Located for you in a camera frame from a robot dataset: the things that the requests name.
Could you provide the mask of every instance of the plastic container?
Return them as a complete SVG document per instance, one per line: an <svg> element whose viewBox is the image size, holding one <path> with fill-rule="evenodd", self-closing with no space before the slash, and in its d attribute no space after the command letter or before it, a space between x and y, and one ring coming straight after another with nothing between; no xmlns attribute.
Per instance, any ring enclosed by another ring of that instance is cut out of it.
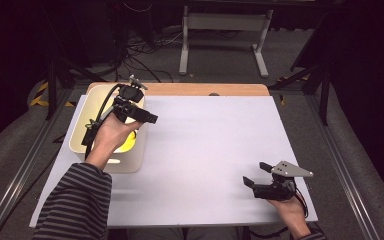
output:
<svg viewBox="0 0 384 240"><path fill-rule="evenodd" d="M70 149L78 154L82 160L84 160L86 152L86 146L81 144L86 133L86 124L90 123L90 119L96 119L105 97L114 86L115 84L105 84L93 87L89 91L85 103L82 106L69 142ZM111 107L113 98L117 94L118 91L113 93L112 98L108 100L103 112ZM145 97L137 103L137 106L145 109ZM134 120L127 118L126 123L132 121ZM132 173L138 171L142 166L146 132L147 124L144 124L136 131L136 138L134 138L132 134L132 136L129 137L130 140L126 141L123 146L114 151L104 171L108 173Z"/></svg>

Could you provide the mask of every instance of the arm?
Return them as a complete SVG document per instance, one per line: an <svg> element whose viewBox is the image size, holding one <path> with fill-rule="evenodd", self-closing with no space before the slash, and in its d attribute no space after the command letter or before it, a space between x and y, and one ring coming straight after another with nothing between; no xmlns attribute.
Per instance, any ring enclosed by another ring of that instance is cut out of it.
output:
<svg viewBox="0 0 384 240"><path fill-rule="evenodd" d="M282 218L294 239L326 239L322 233L311 233L305 222L303 207L296 197L282 202L275 200L267 201L277 209L280 218Z"/></svg>
<svg viewBox="0 0 384 240"><path fill-rule="evenodd" d="M46 199L33 239L101 239L107 227L111 176L103 169L114 150L141 123L121 123L110 114L84 163L73 164Z"/></svg>

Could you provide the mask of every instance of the white table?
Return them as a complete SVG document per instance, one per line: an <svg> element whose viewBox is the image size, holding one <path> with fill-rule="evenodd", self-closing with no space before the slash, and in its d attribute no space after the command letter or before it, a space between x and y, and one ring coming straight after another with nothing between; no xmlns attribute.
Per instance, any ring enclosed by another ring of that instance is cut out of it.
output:
<svg viewBox="0 0 384 240"><path fill-rule="evenodd" d="M82 96L67 136L71 136ZM147 109L158 115L148 125L143 165L133 174L112 174L110 228L157 226L256 225L279 222L274 207L255 199L242 182L271 183L259 162L276 165L296 159L272 97L148 96ZM73 163L66 137L30 226L42 205ZM317 221L302 178L296 178Z"/></svg>

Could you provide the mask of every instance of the striped sleeve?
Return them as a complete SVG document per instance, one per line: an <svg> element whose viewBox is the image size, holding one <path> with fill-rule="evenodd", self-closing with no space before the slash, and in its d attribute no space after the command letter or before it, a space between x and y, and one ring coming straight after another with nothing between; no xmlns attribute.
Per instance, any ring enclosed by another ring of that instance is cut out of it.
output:
<svg viewBox="0 0 384 240"><path fill-rule="evenodd" d="M314 232L314 233L311 233L308 236L300 238L299 240L326 240L326 239L327 238L325 237L325 235L323 233Z"/></svg>
<svg viewBox="0 0 384 240"><path fill-rule="evenodd" d="M102 239L111 186L109 174L87 163L73 164L46 199L33 239Z"/></svg>

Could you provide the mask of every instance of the hand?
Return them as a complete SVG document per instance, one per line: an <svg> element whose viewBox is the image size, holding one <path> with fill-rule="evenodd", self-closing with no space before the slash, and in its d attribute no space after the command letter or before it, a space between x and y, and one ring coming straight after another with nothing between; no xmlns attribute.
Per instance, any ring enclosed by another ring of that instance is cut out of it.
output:
<svg viewBox="0 0 384 240"><path fill-rule="evenodd" d="M93 149L86 162L104 169L111 154L123 145L132 131L138 129L142 124L140 122L122 123L114 113L110 113L96 134Z"/></svg>
<svg viewBox="0 0 384 240"><path fill-rule="evenodd" d="M280 218L282 218L294 239L299 239L311 234L305 222L303 206L295 196L281 202L275 200L267 201L276 207Z"/></svg>

